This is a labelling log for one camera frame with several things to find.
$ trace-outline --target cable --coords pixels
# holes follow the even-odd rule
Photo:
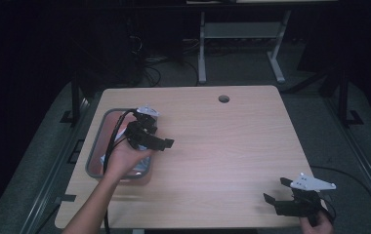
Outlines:
[[[224,57],[231,54],[235,54],[239,50],[239,45],[232,41],[233,43],[229,43],[229,40],[216,40],[211,42],[211,45],[207,45],[207,57]]]
[[[332,205],[332,203],[330,203],[328,200],[324,199],[324,198],[320,198],[321,200],[323,200],[326,204],[328,204],[330,207],[331,207],[331,210],[332,212],[334,213],[332,215],[332,221],[335,221],[335,219],[337,218],[337,210],[335,210],[334,206]]]
[[[113,149],[116,147],[116,145],[118,145],[120,142],[122,142],[125,139],[125,137],[124,137],[122,140],[120,140],[119,142],[117,142],[115,144],[115,137],[118,134],[119,129],[121,128],[122,122],[124,122],[125,117],[129,113],[134,113],[135,111],[136,111],[136,109],[129,109],[129,110],[125,111],[121,116],[119,116],[119,119],[115,124],[115,128],[112,131],[112,134],[110,136],[110,140],[109,140],[109,143],[108,143],[108,146],[107,146],[107,149],[106,149],[105,158],[103,160],[103,174],[105,174],[105,172],[106,172],[107,163],[109,161],[109,156],[112,153]],[[108,210],[106,210],[105,216],[103,217],[103,225],[105,227],[105,232],[107,234],[109,234],[110,229],[109,229],[109,221],[108,221]]]
[[[144,68],[145,69],[147,69],[147,68],[151,69],[158,74],[157,81],[154,81],[154,79],[152,78],[151,74],[149,74],[149,72],[147,72],[147,71],[144,72],[145,78],[148,80],[150,87],[155,87],[155,86],[159,85],[159,82],[161,81],[161,72],[159,70],[157,70],[156,68],[151,67],[151,66],[145,66]]]
[[[168,57],[158,57],[158,58],[146,58],[145,61],[148,62],[159,62],[168,59]]]
[[[313,166],[313,165],[310,165],[311,168],[316,168],[316,169],[322,169],[322,170],[328,170],[328,171],[333,171],[333,172],[336,172],[336,173],[339,173],[339,174],[342,174],[344,176],[348,176],[350,178],[352,178],[353,180],[355,180],[359,185],[361,185],[365,191],[368,193],[368,195],[371,197],[371,190],[362,182],[360,181],[359,179],[357,179],[355,176],[353,175],[350,175],[346,172],[343,172],[343,171],[340,171],[340,170],[337,170],[337,169],[333,169],[333,168],[326,168],[326,167],[321,167],[321,166]]]
[[[143,48],[143,41],[138,36],[130,36],[130,39],[136,39],[136,40],[139,41],[139,44],[140,44],[139,47],[137,49],[135,49],[135,51],[132,51],[132,53],[137,55],[138,52]]]
[[[58,210],[58,208],[60,207],[61,205],[56,205],[54,207],[54,209],[51,211],[51,213],[48,215],[48,217],[46,217],[46,219],[43,221],[42,224],[40,224],[39,228],[37,228],[36,230],[36,234],[40,233],[40,231],[42,230],[42,228],[46,225],[46,223],[49,221],[49,219],[51,219],[52,215]]]
[[[200,41],[198,39],[191,39],[189,41],[193,42],[193,44],[187,48],[184,48],[183,50],[184,55],[195,51],[196,49],[198,49],[198,45],[200,45]]]
[[[193,65],[192,65],[191,63],[189,63],[188,61],[184,61],[184,60],[183,60],[183,63],[185,63],[185,64],[191,66],[191,68],[194,70],[195,76],[196,76],[196,78],[197,78],[197,80],[196,80],[194,86],[198,86],[198,81],[199,81],[199,80],[198,80],[198,71],[197,71],[197,69],[195,68],[195,66],[193,66]]]

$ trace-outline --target dark background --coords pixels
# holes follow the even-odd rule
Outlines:
[[[198,14],[184,20],[178,13],[143,13],[127,30],[125,18],[113,12],[70,11],[70,5],[0,0],[0,196],[45,113],[72,76],[80,78],[85,96],[106,87],[133,87],[140,78],[138,58],[127,50],[132,46],[127,39],[130,30],[142,29],[148,43],[157,48],[168,45],[160,49],[178,59],[178,40],[195,33],[190,24],[198,23]],[[315,23],[310,38],[299,30],[307,20],[294,13],[287,38],[309,41],[300,68],[318,72],[338,62],[371,104],[371,2],[341,1],[323,11],[319,21],[307,22]],[[163,34],[167,23],[177,27]]]

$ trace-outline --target table top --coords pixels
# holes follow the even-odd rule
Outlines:
[[[228,96],[222,103],[219,96]],[[298,225],[278,216],[263,193],[292,200],[281,177],[312,175],[273,86],[117,89],[103,92],[70,179],[56,226],[64,228],[98,181],[85,172],[105,113],[149,104],[158,136],[175,140],[153,156],[146,185],[118,185],[108,207],[117,228],[256,228]]]

